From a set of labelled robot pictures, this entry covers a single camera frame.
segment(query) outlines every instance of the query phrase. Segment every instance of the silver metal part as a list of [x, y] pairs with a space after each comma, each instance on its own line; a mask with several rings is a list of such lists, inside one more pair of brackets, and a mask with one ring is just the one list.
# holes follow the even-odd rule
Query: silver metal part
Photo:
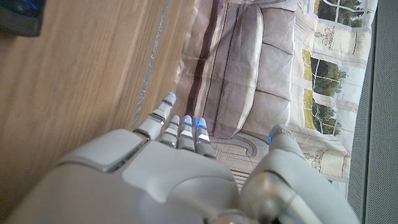
[[240, 210], [227, 210], [213, 217], [209, 224], [258, 224], [257, 220], [250, 220]]
[[195, 150], [196, 150], [197, 154], [203, 155], [205, 157], [209, 157], [210, 159], [216, 159], [214, 149], [208, 143], [197, 142]]
[[241, 191], [243, 211], [250, 218], [269, 223], [290, 204], [295, 192], [276, 174], [258, 174]]
[[141, 133], [149, 139], [155, 140], [162, 130], [163, 122], [148, 116], [134, 132]]
[[170, 103], [171, 106], [174, 106], [176, 100], [177, 100], [177, 97], [175, 96], [174, 93], [169, 93], [169, 94], [164, 98], [164, 101]]
[[159, 139], [159, 142], [175, 148], [177, 143], [177, 138], [172, 134], [163, 133], [163, 135], [161, 135]]
[[175, 124], [174, 122], [179, 122], [180, 118], [175, 115], [172, 121], [169, 123], [169, 126], [164, 131], [163, 135], [161, 135], [159, 141], [163, 144], [166, 144], [170, 147], [177, 146], [177, 136], [178, 136], [178, 123]]
[[67, 154], [58, 162], [58, 166], [75, 163], [101, 172], [111, 172], [130, 158], [146, 140], [144, 136], [127, 130], [114, 130]]
[[180, 134], [177, 143], [177, 149], [186, 149], [191, 152], [195, 152], [195, 145], [193, 144], [192, 138], [187, 138]]
[[161, 102], [159, 106], [152, 112], [152, 114], [156, 114], [157, 116], [163, 118], [164, 121], [166, 121], [167, 118], [169, 118], [172, 108], [173, 107], [170, 106], [168, 103]]
[[192, 118], [189, 115], [185, 115], [182, 121], [177, 149], [186, 149], [195, 152], [195, 144], [193, 143], [192, 135]]
[[214, 149], [210, 145], [209, 135], [206, 130], [206, 121], [200, 118], [196, 121], [195, 150], [197, 154], [210, 159], [216, 159]]

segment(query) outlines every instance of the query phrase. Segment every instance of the wooden surface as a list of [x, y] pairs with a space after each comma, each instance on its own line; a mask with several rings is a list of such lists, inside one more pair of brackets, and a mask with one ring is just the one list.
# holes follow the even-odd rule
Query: wooden surface
[[[0, 222], [56, 160], [131, 128], [166, 0], [48, 0], [40, 37], [0, 34]], [[173, 90], [193, 0], [170, 0], [140, 119]]]

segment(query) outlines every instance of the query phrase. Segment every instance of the window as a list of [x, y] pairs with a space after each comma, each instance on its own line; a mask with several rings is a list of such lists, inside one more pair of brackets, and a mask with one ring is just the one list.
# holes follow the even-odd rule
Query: window
[[313, 13], [319, 19], [350, 27], [362, 27], [364, 0], [315, 0]]

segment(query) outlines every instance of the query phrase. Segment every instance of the wooden panel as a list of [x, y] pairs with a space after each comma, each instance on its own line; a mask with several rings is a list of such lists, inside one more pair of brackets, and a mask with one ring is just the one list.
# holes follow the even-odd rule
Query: wooden panel
[[129, 128], [165, 0], [48, 0], [37, 38], [0, 36], [0, 223], [65, 153]]
[[194, 0], [170, 0], [138, 124], [154, 110], [166, 94], [175, 90], [174, 78], [194, 2]]

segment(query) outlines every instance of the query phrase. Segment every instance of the printed image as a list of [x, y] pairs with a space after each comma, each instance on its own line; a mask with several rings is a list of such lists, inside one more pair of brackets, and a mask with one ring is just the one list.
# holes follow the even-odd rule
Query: printed image
[[335, 63], [311, 58], [312, 86], [315, 93], [336, 97], [340, 93], [341, 82], [346, 77]]
[[315, 0], [313, 13], [319, 19], [362, 27], [364, 10], [364, 0]]
[[336, 110], [329, 106], [324, 106], [312, 100], [312, 121], [315, 128], [322, 134], [340, 133], [341, 123], [336, 119]]

